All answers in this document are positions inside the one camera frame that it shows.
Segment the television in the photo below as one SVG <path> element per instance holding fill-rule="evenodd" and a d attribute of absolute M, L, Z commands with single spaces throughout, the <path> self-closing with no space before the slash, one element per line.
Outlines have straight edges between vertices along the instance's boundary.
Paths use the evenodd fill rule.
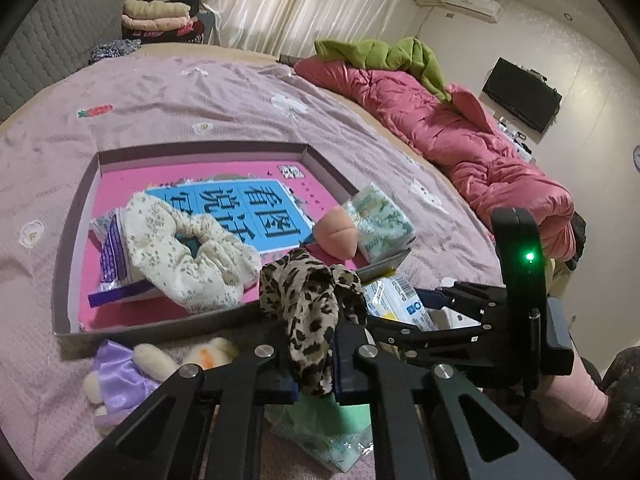
<path fill-rule="evenodd" d="M 539 75 L 500 58 L 482 91 L 530 128 L 544 133 L 562 96 Z"/>

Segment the air conditioner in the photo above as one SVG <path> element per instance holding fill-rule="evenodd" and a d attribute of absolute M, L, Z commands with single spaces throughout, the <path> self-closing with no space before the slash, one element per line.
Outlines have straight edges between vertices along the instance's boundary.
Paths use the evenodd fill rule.
<path fill-rule="evenodd" d="M 502 6 L 493 0 L 440 0 L 444 7 L 458 10 L 474 18 L 498 23 L 502 17 Z"/>

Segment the green blanket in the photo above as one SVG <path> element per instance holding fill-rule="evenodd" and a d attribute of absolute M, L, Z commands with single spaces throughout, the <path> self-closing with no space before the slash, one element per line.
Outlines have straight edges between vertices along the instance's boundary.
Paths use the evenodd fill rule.
<path fill-rule="evenodd" d="M 451 100 L 451 96 L 444 89 L 444 77 L 436 55 L 415 38 L 404 38 L 394 46 L 380 40 L 355 43 L 316 40 L 314 44 L 322 61 L 341 59 L 356 68 L 367 70 L 403 70 L 414 76 L 441 101 Z"/>

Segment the orange egg-shaped sponge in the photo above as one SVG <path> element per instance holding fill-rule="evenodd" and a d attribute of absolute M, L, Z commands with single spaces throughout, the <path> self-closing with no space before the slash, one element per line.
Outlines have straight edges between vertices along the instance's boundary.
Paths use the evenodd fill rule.
<path fill-rule="evenodd" d="M 350 260 L 358 250 L 358 230 L 339 205 L 329 209 L 314 225 L 314 238 L 325 253 L 338 260 Z"/>

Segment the silver bolt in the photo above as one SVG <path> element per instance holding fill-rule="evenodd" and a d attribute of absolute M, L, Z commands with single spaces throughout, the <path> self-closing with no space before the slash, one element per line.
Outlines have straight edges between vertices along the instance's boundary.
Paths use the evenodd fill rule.
<path fill-rule="evenodd" d="M 254 354 L 258 357 L 271 357 L 273 355 L 273 346 L 271 345 L 259 345 L 255 347 Z"/>
<path fill-rule="evenodd" d="M 198 370 L 200 370 L 200 367 L 198 365 L 189 363 L 178 368 L 178 373 L 180 374 L 180 377 L 191 379 L 198 374 Z"/>
<path fill-rule="evenodd" d="M 371 359 L 378 355 L 378 349 L 373 345 L 362 345 L 358 348 L 358 354 L 364 358 Z"/>
<path fill-rule="evenodd" d="M 441 379 L 450 379 L 453 377 L 453 368 L 449 365 L 435 365 L 433 372 Z"/>

